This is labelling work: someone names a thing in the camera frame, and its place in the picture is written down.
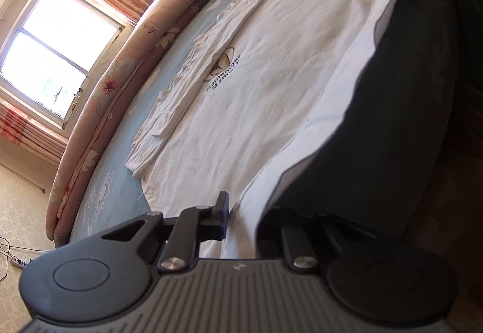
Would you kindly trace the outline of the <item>white long sleeve shirt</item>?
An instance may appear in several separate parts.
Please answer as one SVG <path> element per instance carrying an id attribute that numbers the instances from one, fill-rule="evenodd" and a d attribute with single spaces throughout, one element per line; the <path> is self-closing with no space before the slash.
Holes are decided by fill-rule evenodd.
<path id="1" fill-rule="evenodd" d="M 127 168 L 168 217 L 229 194 L 225 240 L 251 258 L 267 205 L 341 124 L 395 0 L 235 0 L 195 40 L 136 134 Z"/>

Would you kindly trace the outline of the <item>white power strip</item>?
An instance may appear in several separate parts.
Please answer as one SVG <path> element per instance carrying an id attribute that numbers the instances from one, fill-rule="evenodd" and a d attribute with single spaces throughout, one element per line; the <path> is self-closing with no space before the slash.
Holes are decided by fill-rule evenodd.
<path id="1" fill-rule="evenodd" d="M 22 259 L 18 259 L 18 258 L 12 258 L 11 259 L 11 264 L 15 267 L 18 267 L 20 269 L 24 269 L 25 267 L 27 267 L 30 263 L 29 262 L 25 262 L 24 260 Z"/>

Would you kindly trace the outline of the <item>blue floral bed sheet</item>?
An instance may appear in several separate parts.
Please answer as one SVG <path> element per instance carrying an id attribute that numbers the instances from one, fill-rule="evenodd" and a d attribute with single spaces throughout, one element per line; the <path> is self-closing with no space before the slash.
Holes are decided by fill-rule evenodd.
<path id="1" fill-rule="evenodd" d="M 138 90 L 86 187 L 71 230 L 72 241 L 152 210 L 144 196 L 141 180 L 135 178 L 126 165 L 133 140 L 159 94 L 171 85 L 185 63 L 195 40 L 233 1 L 209 0 Z"/>

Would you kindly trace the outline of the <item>pink curtain left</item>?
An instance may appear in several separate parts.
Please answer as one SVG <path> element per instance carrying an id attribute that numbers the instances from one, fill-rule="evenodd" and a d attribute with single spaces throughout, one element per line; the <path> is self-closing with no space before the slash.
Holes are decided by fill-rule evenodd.
<path id="1" fill-rule="evenodd" d="M 1 99 L 0 114 L 2 137 L 44 161 L 60 163 L 66 149 L 65 138 L 4 99 Z"/>

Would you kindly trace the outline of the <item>pink floral folded quilt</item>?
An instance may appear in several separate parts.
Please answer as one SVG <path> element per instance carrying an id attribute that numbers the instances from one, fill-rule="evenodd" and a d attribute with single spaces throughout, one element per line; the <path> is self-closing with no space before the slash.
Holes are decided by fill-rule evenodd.
<path id="1" fill-rule="evenodd" d="M 169 30 L 179 34 L 197 14 L 201 0 L 154 0 L 86 101 L 50 193 L 47 238 L 65 245 L 79 205 L 101 154 L 124 113 L 168 46 L 161 43 Z"/>

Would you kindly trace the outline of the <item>window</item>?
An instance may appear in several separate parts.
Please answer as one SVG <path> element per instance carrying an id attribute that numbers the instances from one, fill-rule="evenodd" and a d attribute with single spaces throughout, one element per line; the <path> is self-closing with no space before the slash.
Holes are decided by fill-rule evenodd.
<path id="1" fill-rule="evenodd" d="M 87 0 L 29 0 L 1 50 L 1 87 L 64 129 L 124 29 Z"/>

